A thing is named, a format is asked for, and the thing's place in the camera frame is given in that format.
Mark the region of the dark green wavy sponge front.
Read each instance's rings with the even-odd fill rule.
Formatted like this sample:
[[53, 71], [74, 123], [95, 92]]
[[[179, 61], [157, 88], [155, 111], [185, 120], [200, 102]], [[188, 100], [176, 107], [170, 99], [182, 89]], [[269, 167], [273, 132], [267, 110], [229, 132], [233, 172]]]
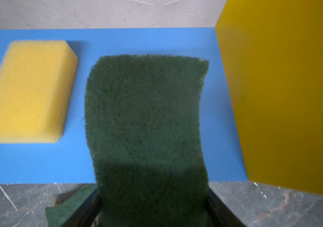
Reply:
[[99, 58], [84, 120], [105, 227], [205, 227], [208, 173], [199, 104], [207, 60]]

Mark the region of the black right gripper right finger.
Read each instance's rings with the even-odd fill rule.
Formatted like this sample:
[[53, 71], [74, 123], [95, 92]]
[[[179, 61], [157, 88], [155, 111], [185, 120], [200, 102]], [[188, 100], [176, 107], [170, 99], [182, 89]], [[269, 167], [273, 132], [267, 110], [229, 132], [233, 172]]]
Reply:
[[209, 188], [206, 198], [208, 227], [246, 227], [222, 200]]

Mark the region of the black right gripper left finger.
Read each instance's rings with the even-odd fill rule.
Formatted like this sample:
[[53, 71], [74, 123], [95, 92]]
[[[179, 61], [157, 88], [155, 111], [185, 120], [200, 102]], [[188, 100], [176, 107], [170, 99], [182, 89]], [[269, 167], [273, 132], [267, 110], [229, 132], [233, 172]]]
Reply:
[[101, 227], [102, 198], [97, 189], [61, 227]]

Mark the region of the dark green wavy sponge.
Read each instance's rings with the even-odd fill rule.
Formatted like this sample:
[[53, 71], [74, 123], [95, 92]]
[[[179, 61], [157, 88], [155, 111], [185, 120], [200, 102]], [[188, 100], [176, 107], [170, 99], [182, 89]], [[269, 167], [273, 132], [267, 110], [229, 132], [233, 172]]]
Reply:
[[84, 120], [105, 227], [205, 227], [208, 173], [199, 104], [207, 60], [99, 58]]
[[86, 184], [60, 204], [46, 208], [48, 227], [62, 226], [94, 192], [96, 184]]

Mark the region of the yellow rectangular sponge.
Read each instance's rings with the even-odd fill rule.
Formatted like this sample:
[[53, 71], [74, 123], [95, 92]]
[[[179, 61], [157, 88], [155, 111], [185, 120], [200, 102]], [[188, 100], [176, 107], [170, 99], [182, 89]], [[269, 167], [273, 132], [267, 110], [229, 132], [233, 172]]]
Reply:
[[0, 143], [55, 143], [79, 59], [64, 40], [17, 40], [0, 65]]

